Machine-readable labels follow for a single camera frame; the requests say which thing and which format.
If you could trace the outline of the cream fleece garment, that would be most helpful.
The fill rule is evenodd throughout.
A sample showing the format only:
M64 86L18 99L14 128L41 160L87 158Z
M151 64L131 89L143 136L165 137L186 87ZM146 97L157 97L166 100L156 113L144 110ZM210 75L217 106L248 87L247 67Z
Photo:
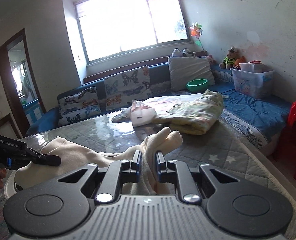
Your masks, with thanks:
M169 194L166 185L157 182L155 172L155 153L161 151L164 155L177 149L183 143L178 131L171 131L165 127L156 134L149 135L140 145L129 147L121 153L95 152L90 148L57 137L49 142L42 150L42 154L58 155L62 162L58 167L29 163L18 169L14 182L27 189L49 179L73 171L86 164L94 163L100 168L108 167L113 161L131 160L135 151L142 153L141 173L138 183L126 183L122 192L125 194Z

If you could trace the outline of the white cloth beside bag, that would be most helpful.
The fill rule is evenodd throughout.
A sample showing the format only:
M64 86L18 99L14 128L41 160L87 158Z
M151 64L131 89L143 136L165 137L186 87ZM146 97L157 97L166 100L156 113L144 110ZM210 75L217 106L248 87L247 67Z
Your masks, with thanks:
M123 108L122 111L112 118L113 123L127 122L131 118L131 108Z

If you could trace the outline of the yellow floral folded blanket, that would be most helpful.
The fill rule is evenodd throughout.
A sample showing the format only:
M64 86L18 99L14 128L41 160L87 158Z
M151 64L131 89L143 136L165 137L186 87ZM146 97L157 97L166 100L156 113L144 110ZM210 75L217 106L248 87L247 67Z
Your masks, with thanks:
M149 98L144 104L153 107L154 124L167 124L171 130L191 135L204 135L223 112L224 100L220 92L159 96Z

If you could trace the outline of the pink white plastic bag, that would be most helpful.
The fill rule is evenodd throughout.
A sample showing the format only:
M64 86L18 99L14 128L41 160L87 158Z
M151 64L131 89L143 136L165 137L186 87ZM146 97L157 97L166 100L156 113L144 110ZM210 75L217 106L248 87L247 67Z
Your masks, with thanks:
M142 101L132 100L130 119L133 127L150 124L156 115L154 108L145 105Z

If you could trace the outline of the small butterfly cushion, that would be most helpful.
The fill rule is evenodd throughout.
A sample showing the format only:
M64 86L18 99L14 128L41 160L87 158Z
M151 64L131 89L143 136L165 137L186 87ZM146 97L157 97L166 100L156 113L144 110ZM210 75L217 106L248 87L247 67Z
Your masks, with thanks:
M101 114L96 87L89 87L59 100L58 126L77 123Z

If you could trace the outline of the large butterfly cushion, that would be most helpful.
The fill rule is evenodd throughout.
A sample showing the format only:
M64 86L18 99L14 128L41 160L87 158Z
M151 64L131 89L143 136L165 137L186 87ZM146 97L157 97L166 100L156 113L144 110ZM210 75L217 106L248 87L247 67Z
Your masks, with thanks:
M127 70L104 79L106 110L127 107L133 100L143 101L152 97L148 66Z

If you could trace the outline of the green plastic bowl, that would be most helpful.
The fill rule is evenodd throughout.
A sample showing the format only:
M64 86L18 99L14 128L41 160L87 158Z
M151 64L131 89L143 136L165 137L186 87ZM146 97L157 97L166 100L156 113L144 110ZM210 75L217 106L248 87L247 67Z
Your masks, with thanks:
M186 84L187 90L192 93L202 93L208 89L209 83L207 79L195 79Z

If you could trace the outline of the blue sofa bench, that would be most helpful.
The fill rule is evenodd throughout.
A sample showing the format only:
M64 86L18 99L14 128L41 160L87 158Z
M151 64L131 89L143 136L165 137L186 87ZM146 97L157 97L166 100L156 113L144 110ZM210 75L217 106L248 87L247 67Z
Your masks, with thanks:
M168 61L159 64L149 64L149 61L141 62L140 67L147 66L150 74L150 85L153 97L157 96L174 96L189 94L187 90L180 90L172 92L170 90L170 75L168 68ZM211 66L211 72L215 78L215 85L210 86L209 90L217 91L224 95L228 95L228 99L224 99L224 111L221 117L228 122L237 132L251 142L256 148L265 156L273 153L275 150L278 138L282 129L286 125L288 114L290 112L291 103L278 98L276 96L269 96L263 99L254 99L248 95L244 95L235 91L232 81L231 71L219 70L219 66ZM93 118L95 116L104 115L118 111L121 108L117 107L112 110L106 110L106 91L104 85L104 78L97 79L86 83L82 86L66 91L57 96L57 101L71 98L75 94L82 92L88 87L95 87L97 90L99 113L88 115L86 118L77 119L68 124L73 124L81 120ZM37 122L26 132L26 137L45 132L59 127L61 107L55 107L44 114Z

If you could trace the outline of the grey pillow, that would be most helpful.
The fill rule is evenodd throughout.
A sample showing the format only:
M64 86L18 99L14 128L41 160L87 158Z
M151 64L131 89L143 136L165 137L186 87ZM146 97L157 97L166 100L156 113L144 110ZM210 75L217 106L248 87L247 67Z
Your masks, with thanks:
M207 79L215 85L208 59L203 57L168 57L171 91L185 90L186 84L195 79Z

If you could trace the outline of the black white plush toy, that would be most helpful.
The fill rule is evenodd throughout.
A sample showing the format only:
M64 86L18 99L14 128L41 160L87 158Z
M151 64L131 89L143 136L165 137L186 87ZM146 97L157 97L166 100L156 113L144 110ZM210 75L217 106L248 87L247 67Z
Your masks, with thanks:
M192 52L187 48L183 50L179 50L178 48L175 48L172 51L172 57L196 57L196 54L195 52Z

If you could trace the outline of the clear plastic storage bin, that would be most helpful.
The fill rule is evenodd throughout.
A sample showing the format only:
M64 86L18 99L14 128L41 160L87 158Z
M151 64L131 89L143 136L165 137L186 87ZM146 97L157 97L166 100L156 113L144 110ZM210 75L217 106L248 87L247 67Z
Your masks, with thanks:
M235 90L255 99L271 95L274 70L264 64L241 63L241 69L232 69Z

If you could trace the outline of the teddy bear green vest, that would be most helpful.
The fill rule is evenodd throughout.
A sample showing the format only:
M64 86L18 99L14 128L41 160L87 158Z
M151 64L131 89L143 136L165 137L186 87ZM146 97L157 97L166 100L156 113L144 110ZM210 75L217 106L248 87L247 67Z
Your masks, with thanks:
M226 54L226 57L223 59L222 63L219 64L221 69L231 69L234 64L236 59L238 58L238 50L235 47L231 47Z

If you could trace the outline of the orange plush toy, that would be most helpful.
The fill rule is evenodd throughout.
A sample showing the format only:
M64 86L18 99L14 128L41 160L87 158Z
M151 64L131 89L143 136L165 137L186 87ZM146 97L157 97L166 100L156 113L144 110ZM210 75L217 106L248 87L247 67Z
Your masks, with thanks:
M240 58L236 59L236 61L234 62L233 68L240 70L241 63L246 63L246 58L244 56L241 56Z

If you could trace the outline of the colourful pinwheel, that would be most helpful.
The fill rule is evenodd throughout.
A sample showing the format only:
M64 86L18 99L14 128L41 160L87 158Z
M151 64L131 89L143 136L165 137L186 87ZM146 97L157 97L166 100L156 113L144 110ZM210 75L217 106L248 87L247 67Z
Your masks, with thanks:
M200 40L201 35L203 34L202 25L198 22L192 23L192 25L189 27L190 35L192 37L196 38L196 44L201 46L202 50L205 51L203 44Z

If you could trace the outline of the window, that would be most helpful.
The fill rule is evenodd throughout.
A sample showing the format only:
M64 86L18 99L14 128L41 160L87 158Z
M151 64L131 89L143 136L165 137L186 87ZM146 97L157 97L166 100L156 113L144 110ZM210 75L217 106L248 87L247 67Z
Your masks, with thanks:
M88 62L188 39L179 0L84 0L75 11Z

